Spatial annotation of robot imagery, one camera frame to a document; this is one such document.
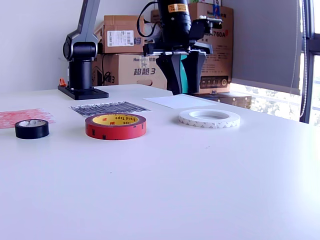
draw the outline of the robotic arm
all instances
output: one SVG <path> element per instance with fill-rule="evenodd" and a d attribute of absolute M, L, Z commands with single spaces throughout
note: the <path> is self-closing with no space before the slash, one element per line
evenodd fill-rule
<path fill-rule="evenodd" d="M 221 29 L 222 20 L 200 16 L 191 22 L 187 0 L 158 0 L 148 3 L 144 10 L 151 4 L 158 4 L 162 42 L 146 44 L 144 54 L 159 55 L 156 63 L 167 78 L 168 89 L 174 95 L 183 93 L 180 75 L 182 62 L 187 76 L 188 93 L 197 93 L 206 54 L 213 53 L 210 44 L 197 40 L 212 33 L 212 29 Z M 141 36 L 147 37 L 140 32 L 139 20 L 137 28 Z M 187 58 L 181 61 L 181 55 L 187 55 Z"/>
<path fill-rule="evenodd" d="M 98 53 L 94 27 L 100 0 L 83 0 L 78 27 L 66 36 L 63 55 L 69 61 L 68 84 L 58 89 L 75 100 L 107 98 L 107 92 L 92 87 L 92 61 Z"/>

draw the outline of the barcode label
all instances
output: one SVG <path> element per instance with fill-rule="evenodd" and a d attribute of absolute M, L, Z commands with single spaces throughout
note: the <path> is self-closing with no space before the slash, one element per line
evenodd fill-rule
<path fill-rule="evenodd" d="M 106 36 L 108 47 L 133 47 L 135 45 L 133 30 L 107 31 Z"/>

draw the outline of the black electrical tape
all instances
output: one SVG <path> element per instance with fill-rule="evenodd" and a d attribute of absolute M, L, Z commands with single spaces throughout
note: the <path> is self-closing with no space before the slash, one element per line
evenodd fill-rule
<path fill-rule="evenodd" d="M 40 139 L 49 135 L 49 123 L 41 119 L 19 121 L 14 127 L 19 139 Z"/>

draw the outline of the yellow tape core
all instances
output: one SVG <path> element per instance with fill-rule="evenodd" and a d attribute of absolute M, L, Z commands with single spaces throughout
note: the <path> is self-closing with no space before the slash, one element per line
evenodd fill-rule
<path fill-rule="evenodd" d="M 183 3 L 176 3 L 168 5 L 169 13 L 176 13 L 176 12 L 186 12 L 189 13 L 188 5 Z"/>
<path fill-rule="evenodd" d="M 124 114 L 112 114 L 97 116 L 92 119 L 95 124 L 101 124 L 106 126 L 121 126 L 135 124 L 139 119 L 135 116 L 124 115 Z"/>

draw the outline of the window frame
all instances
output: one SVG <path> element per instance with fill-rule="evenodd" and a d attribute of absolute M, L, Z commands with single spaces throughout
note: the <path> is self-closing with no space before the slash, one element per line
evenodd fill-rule
<path fill-rule="evenodd" d="M 315 13 L 314 13 L 314 0 L 303 0 L 304 14 L 305 14 L 305 35 L 302 37 L 306 39 L 306 67 L 307 67 L 307 86 L 304 81 L 302 91 L 301 113 L 302 106 L 305 101 L 306 105 L 303 116 L 300 122 L 309 124 L 310 114 L 312 110 L 312 93 L 314 84 L 314 58 L 316 55 L 320 56 L 320 33 L 315 33 Z"/>

